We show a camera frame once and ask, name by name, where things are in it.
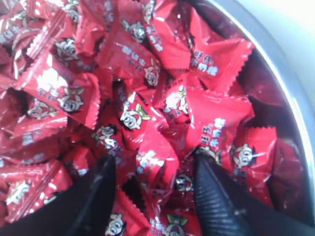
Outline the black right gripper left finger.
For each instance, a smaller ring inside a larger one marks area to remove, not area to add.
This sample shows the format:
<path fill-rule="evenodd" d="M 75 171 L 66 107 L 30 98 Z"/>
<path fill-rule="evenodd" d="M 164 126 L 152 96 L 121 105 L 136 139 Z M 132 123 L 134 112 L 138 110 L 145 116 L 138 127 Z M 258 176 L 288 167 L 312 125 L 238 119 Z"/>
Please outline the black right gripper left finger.
<path fill-rule="evenodd" d="M 2 236 L 102 236 L 114 205 L 113 156 L 100 159 L 51 203 L 0 230 Z"/>

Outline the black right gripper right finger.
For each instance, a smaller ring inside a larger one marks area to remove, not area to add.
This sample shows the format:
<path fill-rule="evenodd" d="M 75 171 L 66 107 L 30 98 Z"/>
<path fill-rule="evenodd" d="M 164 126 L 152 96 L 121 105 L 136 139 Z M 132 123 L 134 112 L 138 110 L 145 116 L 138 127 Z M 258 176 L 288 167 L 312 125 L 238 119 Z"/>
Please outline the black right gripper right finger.
<path fill-rule="evenodd" d="M 315 229 L 246 193 L 208 153 L 194 151 L 194 201 L 204 236 L 313 236 Z"/>

